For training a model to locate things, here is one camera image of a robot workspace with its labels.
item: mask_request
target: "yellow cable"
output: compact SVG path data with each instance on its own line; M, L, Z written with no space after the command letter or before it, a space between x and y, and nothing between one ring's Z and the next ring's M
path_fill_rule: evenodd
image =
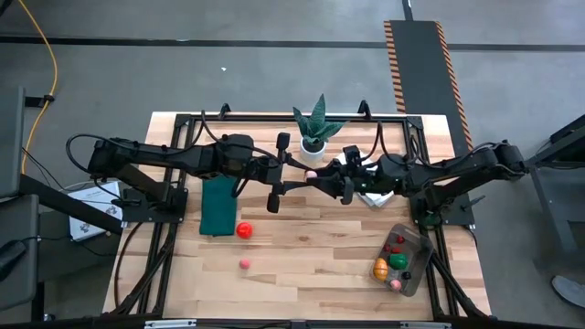
M30 21L33 23L33 25L35 25L38 33L43 38L43 41L45 41L45 45L47 45L48 53L51 55L51 59L53 60L53 69L55 71L55 75L53 76L53 86L51 87L51 91L48 93L49 95L53 96L53 93L55 92L55 87L57 87L57 76L59 74L59 70L57 68L57 60L55 59L55 54L53 54L53 49L51 48L51 45L49 45L47 38L45 37L45 34L43 33L43 30L37 24L37 20L33 17L33 15L30 13L30 11L28 11L28 8L27 8L27 5L25 5L25 2L23 0L18 0L18 2L22 6L22 8L25 10L25 12L27 12L27 15L30 18ZM33 140L33 136L35 135L35 130L37 129L38 122L40 121L40 118L43 116L43 114L45 114L45 111L47 110L48 105L49 105L49 102L45 101L45 104L43 105L43 109L38 114L37 119L35 120L35 123L33 124L33 128L30 130L30 134L28 135L28 140L27 140L27 146L25 146L25 150L27 150L27 151L28 151L28 147L30 146L30 142ZM22 169L21 169L22 174L25 173L26 168L27 168L27 154L25 153L23 158L22 158Z

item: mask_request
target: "butcher block tabletop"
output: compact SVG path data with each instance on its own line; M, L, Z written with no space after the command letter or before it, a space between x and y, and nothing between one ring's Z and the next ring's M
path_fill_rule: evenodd
M154 112L145 142L169 144L176 115L176 112ZM445 116L422 115L421 118L431 161L453 157ZM300 159L301 136L296 122L227 121L208 122L208 125L217 136L223 133L248 134L256 147L275 154L278 133L289 133L291 144L288 151ZM348 145L356 144L367 153L375 135L376 125L372 122L347 123L330 139L319 166L329 163ZM179 145L184 145L185 133L181 138ZM385 123L384 139L390 153L406 152L401 125ZM197 143L212 142L204 130ZM373 159L378 159L381 152L378 146ZM163 180L163 168L141 166L140 169L155 180ZM282 180L301 181L303 170L285 166ZM404 297L387 291L369 276L390 229L398 223L413 227L407 198L393 196L379 209L370 209L358 197L354 197L351 205L342 206L339 199L334 200L315 188L306 187L281 196L280 211L272 214L266 210L270 187L249 182L238 198L237 223L251 223L253 235L250 239L238 236L213 238L199 235L201 181L187 176L186 188L189 190L186 217L179 226L175 243L164 317L432 319L426 279L422 279L413 297ZM123 232L120 246L132 227L130 225ZM124 254L119 279L121 299L144 272L153 228L152 224L143 224ZM444 235L453 276L475 305L490 313L480 261L471 235L463 228L451 226L444 228ZM242 259L250 260L248 270L239 268ZM446 311L444 284L438 273L436 276L441 306ZM149 307L154 304L157 287L158 275L154 278ZM112 274L104 311L113 308Z

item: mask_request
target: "white pot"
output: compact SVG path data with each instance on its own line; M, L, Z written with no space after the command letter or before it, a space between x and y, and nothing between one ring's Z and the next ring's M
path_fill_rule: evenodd
M327 142L324 142L323 148L321 151L318 152L309 152L304 149L303 146L303 139L301 139L301 159L308 163L315 163L323 159L323 155L325 154L325 148L327 148Z

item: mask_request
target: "gray concrete floor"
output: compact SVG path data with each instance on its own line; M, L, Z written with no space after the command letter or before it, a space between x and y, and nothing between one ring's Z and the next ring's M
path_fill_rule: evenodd
M27 2L51 36L383 41L382 20L403 17L399 0ZM449 42L585 43L581 1L411 2L415 19L441 21ZM0 18L0 33L8 32L34 33L17 4ZM87 179L65 156L70 135L141 140L152 111L217 110L226 101L234 111L288 111L309 106L321 92L335 111L355 111L362 98L375 112L395 111L384 49L57 46L55 52L58 101L31 151L64 184ZM475 143L509 139L529 157L584 113L585 53L454 52L452 61ZM47 92L52 71L43 46L0 44L0 63L0 84ZM36 113L27 110L28 127ZM74 148L81 161L89 145ZM552 273L534 265L540 251L555 247L530 179L490 183L472 192L479 195L487 198L473 212L493 313L583 327L585 311L561 301L548 284ZM98 314L110 271L111 265L52 282L48 310L60 317ZM81 295L81 284L94 293ZM23 313L0 320L23 321Z

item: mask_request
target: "clear plastic container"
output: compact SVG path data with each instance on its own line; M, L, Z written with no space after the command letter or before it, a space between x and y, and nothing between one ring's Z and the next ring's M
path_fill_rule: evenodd
M403 237L402 243L399 243L399 237ZM396 249L399 249L400 253L407 259L407 266L403 270L395 270L390 267L389 257L392 254L392 250L396 251ZM419 288L420 279L425 273L432 251L432 242L428 238L423 237L412 228L397 224L388 234L378 256L374 260L370 276L393 292L399 292L407 297L413 296ZM387 264L388 275L384 281L374 274L378 259L383 259ZM404 272L410 273L409 279L406 279L408 275L405 275ZM401 287L399 290L392 288L390 285L392 280L400 281Z

